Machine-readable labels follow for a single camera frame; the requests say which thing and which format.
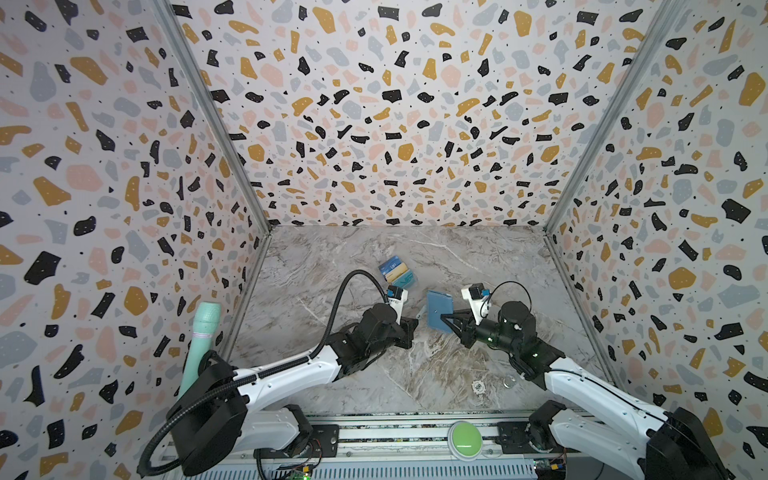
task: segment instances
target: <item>patterned wall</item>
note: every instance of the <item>patterned wall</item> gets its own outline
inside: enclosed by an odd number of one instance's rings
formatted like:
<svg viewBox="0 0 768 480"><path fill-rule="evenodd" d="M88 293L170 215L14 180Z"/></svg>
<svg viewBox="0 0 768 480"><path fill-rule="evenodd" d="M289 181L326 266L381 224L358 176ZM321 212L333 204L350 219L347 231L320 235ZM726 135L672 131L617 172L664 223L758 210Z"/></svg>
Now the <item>patterned wall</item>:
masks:
<svg viewBox="0 0 768 480"><path fill-rule="evenodd" d="M660 2L174 2L272 224L546 221Z"/></svg>
<svg viewBox="0 0 768 480"><path fill-rule="evenodd" d="M689 2L553 238L627 391L768 455L768 5Z"/></svg>
<svg viewBox="0 0 768 480"><path fill-rule="evenodd" d="M195 306L231 320L255 261L146 4L0 8L0 478L137 478Z"/></svg>

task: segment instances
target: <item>small clear object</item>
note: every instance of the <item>small clear object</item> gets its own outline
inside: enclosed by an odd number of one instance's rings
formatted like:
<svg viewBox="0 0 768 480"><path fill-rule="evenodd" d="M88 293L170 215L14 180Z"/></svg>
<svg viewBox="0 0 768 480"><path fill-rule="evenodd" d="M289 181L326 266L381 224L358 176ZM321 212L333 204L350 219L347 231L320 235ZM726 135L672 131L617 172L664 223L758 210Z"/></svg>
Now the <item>small clear object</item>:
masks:
<svg viewBox="0 0 768 480"><path fill-rule="evenodd" d="M504 388L510 389L513 386L517 385L518 377L514 373L510 373L504 376L503 383L504 383Z"/></svg>

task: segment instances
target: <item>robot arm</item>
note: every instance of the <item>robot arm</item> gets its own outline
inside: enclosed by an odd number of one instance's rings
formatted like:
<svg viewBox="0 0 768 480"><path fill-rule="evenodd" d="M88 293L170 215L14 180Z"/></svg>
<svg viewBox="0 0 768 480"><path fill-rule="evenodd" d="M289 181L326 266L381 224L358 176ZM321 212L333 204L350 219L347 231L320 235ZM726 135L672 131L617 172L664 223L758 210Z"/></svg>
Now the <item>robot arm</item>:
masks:
<svg viewBox="0 0 768 480"><path fill-rule="evenodd" d="M186 476L198 475L232 451L269 448L284 449L289 456L300 454L312 433L301 409L294 405L276 411L263 409L303 389L364 370L390 346L409 349L419 321L401 317L408 292L389 286L386 297L388 303L373 305L359 322L330 335L326 329L319 349L245 369L233 368L215 353L204 358L200 376L170 409L168 423L147 445L139 474L160 475L180 465ZM152 467L149 458L167 432L173 436L178 460Z"/></svg>
<svg viewBox="0 0 768 480"><path fill-rule="evenodd" d="M505 351L524 379L568 399L602 423L580 417L550 400L528 419L531 446L548 451L560 445L587 453L636 480L727 478L701 421L686 409L667 412L599 379L563 352L538 338L536 319L522 302L504 303L497 320L481 283L465 287L470 310L441 315L471 348L475 342Z"/></svg>

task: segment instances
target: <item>gray marble surface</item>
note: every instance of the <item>gray marble surface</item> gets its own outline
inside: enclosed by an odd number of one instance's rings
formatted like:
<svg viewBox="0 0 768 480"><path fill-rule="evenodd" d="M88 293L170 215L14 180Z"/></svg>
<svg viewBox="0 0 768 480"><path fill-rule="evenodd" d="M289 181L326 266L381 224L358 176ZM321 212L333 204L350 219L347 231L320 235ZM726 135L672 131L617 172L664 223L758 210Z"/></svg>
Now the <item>gray marble surface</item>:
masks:
<svg viewBox="0 0 768 480"><path fill-rule="evenodd" d="M427 290L453 295L459 310L468 308L462 286L483 282L492 288L517 280L531 294L538 335L603 377L542 235L530 227L277 227L232 363L263 365L313 348L344 276L360 268L382 278L378 265L398 255L418 279L409 289L404 316L419 314ZM354 277L333 330L359 321L380 300L368 279ZM506 300L527 302L518 286L504 285L494 295L491 318ZM297 403L306 413L333 414L482 412L536 409L554 398L517 378L504 353L481 343L465 349L455 336L426 323L425 318L410 350L391 348L367 370L305 389L275 406ZM511 374L517 382L508 388Z"/></svg>

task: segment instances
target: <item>cable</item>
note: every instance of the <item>cable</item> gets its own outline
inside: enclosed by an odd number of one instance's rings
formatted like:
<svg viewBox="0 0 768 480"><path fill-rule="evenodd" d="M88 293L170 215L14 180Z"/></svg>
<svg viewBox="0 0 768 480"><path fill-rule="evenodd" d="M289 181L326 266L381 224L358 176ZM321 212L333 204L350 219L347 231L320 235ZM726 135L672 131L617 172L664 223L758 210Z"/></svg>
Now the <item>cable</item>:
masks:
<svg viewBox="0 0 768 480"><path fill-rule="evenodd" d="M500 286L504 285L505 283L517 283L519 286L521 286L521 287L522 287L522 289L523 289L523 290L525 290L525 295L528 295L528 311L529 311L529 312L530 312L530 311L532 311L532 310L533 310L533 300L531 300L531 294L530 294L530 293L528 293L528 289L527 289L527 288L525 288L525 285L523 285L523 284L522 284L522 283L520 283L520 282L515 282L514 280L507 280L506 282L501 282L500 284L498 284L498 285L496 286L496 288L494 288L494 289L493 289L493 291L491 292L491 294L490 294L490 295L488 295L488 298L487 298L487 299L485 299L485 300L483 300L483 303L482 303L482 305L480 306L480 311L482 312L482 309L483 309L483 307L485 307L485 304L486 304L486 303L490 303L490 301L491 301L491 298L493 297L493 294L494 294L494 293L496 293L496 290L498 290L498 288L499 288ZM483 316L483 318L488 318L488 314L486 313L486 314L485 314L485 316Z"/></svg>
<svg viewBox="0 0 768 480"><path fill-rule="evenodd" d="M307 446L308 446L308 447L310 447L310 453L309 453L309 455L306 457L306 460L304 460L303 462L301 462L301 463L300 463L300 464L298 464L298 465L288 465L288 466L285 466L285 465L283 465L283 466L277 467L277 469L278 469L278 470L297 470L298 468L302 468L304 465L306 465L306 463L307 463L309 460L311 460L311 459L312 459L312 454L315 452L315 449L314 449L314 447L312 447L310 444L307 444Z"/></svg>
<svg viewBox="0 0 768 480"><path fill-rule="evenodd" d="M362 372L363 370L365 370L368 367L370 367L372 363L374 363L376 360L382 358L382 355L384 355L385 353L386 353L386 350L383 350L379 355L373 357L373 359L369 360L368 363L366 363L366 365L360 369L360 371Z"/></svg>
<svg viewBox="0 0 768 480"><path fill-rule="evenodd" d="M565 447L563 447L563 452L560 455L554 457L552 461L554 462L560 457L563 457L563 465L565 465L565 463L568 461L568 454L565 452Z"/></svg>
<svg viewBox="0 0 768 480"><path fill-rule="evenodd" d="M718 474L718 475L719 475L719 476L720 476L720 477L721 477L723 480L727 480L727 475L723 475L723 474L722 474L722 472L720 472L720 470L718 469L717 465L715 465L715 463L714 463L714 462L713 462L713 461L712 461L712 460L711 460L709 457L707 457L707 454L705 454L705 453L704 453L704 450L702 450L702 449L701 449L701 447L700 447L700 446L699 446L699 445L698 445L696 442L694 442L694 441L693 441L693 440L692 440L690 437L688 437L688 435L686 435L685 433L681 432L681 431L678 429L678 427L676 427L676 426L672 425L672 424L671 424L671 423L670 423L668 420L660 419L659 417L655 416L653 413L651 413L651 412L648 412L646 409L642 409L641 407L639 407L639 406L637 406L637 405L633 404L633 403L632 403L632 402L630 402L629 400L625 399L625 398L624 398L624 397L622 397L621 395L618 395L616 392L614 392L613 390L609 389L607 386L603 385L603 384L602 384L602 383L600 383L600 382L597 382L597 381L595 381L594 379L591 379L591 378L589 378L588 376L583 376L583 375L582 375L582 374L580 374L580 373L572 372L571 370L563 370L563 369L551 369L551 370L550 370L550 372L563 372L563 373L570 373L570 374L572 374L572 375L576 375L577 377L579 377L579 378L582 378L582 379L584 379L584 380L588 380L588 381L590 381L590 382L594 383L595 385L599 386L600 388L602 388L602 389L603 389L603 390L605 390L606 392L610 393L611 395L615 396L617 399L619 399L619 400L621 400L622 402L624 402L624 403L628 404L628 405L629 405L629 406L631 406L632 408L634 408L634 409L636 409L636 410L640 410L641 412L645 412L645 413L646 413L648 416L650 416L651 418L653 418L653 419L656 419L656 420L658 420L659 422L662 422L663 424L665 424L665 425L669 426L669 427L670 427L671 429L673 429L675 432L679 433L679 434L680 434L680 436L682 436L683 438L685 438L685 439L686 439L686 440L687 440L687 441L688 441L688 442L689 442L691 445L693 445L694 447L696 447L696 449L699 451L699 453L701 453L701 455L702 455L702 456L703 456L703 457L704 457L704 458L705 458L705 459L706 459L706 460L707 460L707 461L710 463L710 465L712 465L712 467L715 469L715 471L717 472L717 474Z"/></svg>
<svg viewBox="0 0 768 480"><path fill-rule="evenodd" d="M259 478L261 478L261 480L267 480L266 474L264 473L264 467L261 465L261 449L256 449L253 453L253 457L256 459L256 471L259 473Z"/></svg>
<svg viewBox="0 0 768 480"><path fill-rule="evenodd" d="M349 329L355 328L355 327L356 327L356 326L358 326L359 324L360 324L360 322L352 322L352 323L347 323L345 326L341 327L341 328L339 329L339 331L338 331L338 332L336 332L336 333L344 333L344 332L346 332L346 331L347 331L347 330L349 330Z"/></svg>
<svg viewBox="0 0 768 480"><path fill-rule="evenodd" d="M320 462L323 460L323 446L320 444L320 440L315 439L315 442L317 442L317 448L320 452L320 457L317 459L317 463L312 467L313 470L317 468L317 466L320 465Z"/></svg>
<svg viewBox="0 0 768 480"><path fill-rule="evenodd" d="M271 369L264 370L262 372L259 372L258 374L248 375L246 377L243 377L242 379L237 379L232 382L225 383L222 386L218 386L215 389L212 389L209 392L206 392L199 399L195 400L189 406L180 410L176 415L168 419L165 422L165 424L162 427L160 427L159 430L157 430L157 433L154 434L152 439L150 439L149 443L147 443L147 446L144 447L144 451L141 453L141 457L139 458L139 464L138 464L138 467L136 468L137 473L142 477L163 475L164 473L170 472L174 468L181 465L181 458L177 458L172 462L166 463L165 465L160 465L159 467L153 467L151 465L151 456L154 453L154 450L160 444L160 442L162 442L163 438L168 433L170 433L171 430L174 429L174 427L178 424L178 422L181 421L182 418L189 415L190 412L194 411L195 409L197 409L204 403L208 402L209 400L216 398L222 393L229 392L230 390L235 390L243 385L246 385L251 382L256 382L258 379L266 378L267 376L271 376L276 373L282 372L284 370L288 370L290 368L293 368L294 366L303 365L304 363L307 363L311 359L315 358L320 353L320 350L322 350L323 347L326 345L326 342L328 341L328 336L330 335L330 331L333 328L333 320L336 318L336 311L339 309L339 304L341 303L341 297L344 294L344 289L346 288L346 284L349 283L349 281L355 275L367 276L376 286L376 289L379 291L379 294L382 296L383 302L389 303L389 298L387 298L386 293L384 293L384 289L381 287L381 285L379 285L379 282L376 281L376 278L374 278L373 275L366 272L365 270L353 270L352 272L350 272L347 276L344 277L344 280L341 282L341 286L339 287L339 292L336 294L336 299L333 302L333 308L331 309L331 314L328 319L328 324L326 325L326 330L323 333L323 338L317 344L317 347L309 354L309 356L291 360L290 362L286 362L282 365L274 366ZM257 466L260 465L260 463L261 463L260 458L257 458Z"/></svg>
<svg viewBox="0 0 768 480"><path fill-rule="evenodd" d="M603 469L604 468L605 468L605 464L603 464L603 466L600 467L600 471L598 472L598 476L596 476L594 478L594 480L598 480L598 478L600 478L603 475Z"/></svg>
<svg viewBox="0 0 768 480"><path fill-rule="evenodd" d="M331 307L331 314L328 317L328 323L326 324L326 330L325 332L323 332L323 338L317 344L317 347L315 347L315 349L310 353L309 357L301 357L299 359L286 362L283 365L274 366L271 369L266 369L262 372L259 372L260 379L264 379L268 376L274 375L276 373L280 373L284 370L291 369L294 366L299 366L304 363L307 363L320 353L320 350L322 350L323 347L326 345L326 342L328 341L328 337L331 334L331 330L333 329L333 321L336 319L336 311L339 309L339 304L341 303L341 297L344 295L344 289L346 289L346 284L349 283L349 281L355 275L363 275L368 277L371 280L371 282L373 282L373 285L376 286L376 289L379 291L379 294L382 296L382 301L384 303L389 303L389 298L387 297L386 293L384 293L384 289L382 288L381 285L379 285L379 282L376 281L376 278L374 278L373 275L366 272L365 270L353 270L352 272L349 272L349 274L344 277L344 280L342 280L341 285L339 286L339 291L336 293L336 299L333 301L333 306Z"/></svg>
<svg viewBox="0 0 768 480"><path fill-rule="evenodd" d="M512 366L512 368L515 369L515 371L518 372L519 375L522 376L522 378L526 378L526 377L534 378L536 376L536 372L533 370L533 368L528 366L527 363L525 363L525 362L516 362L512 358L512 354L510 352L507 352L507 355L509 356L509 364Z"/></svg>

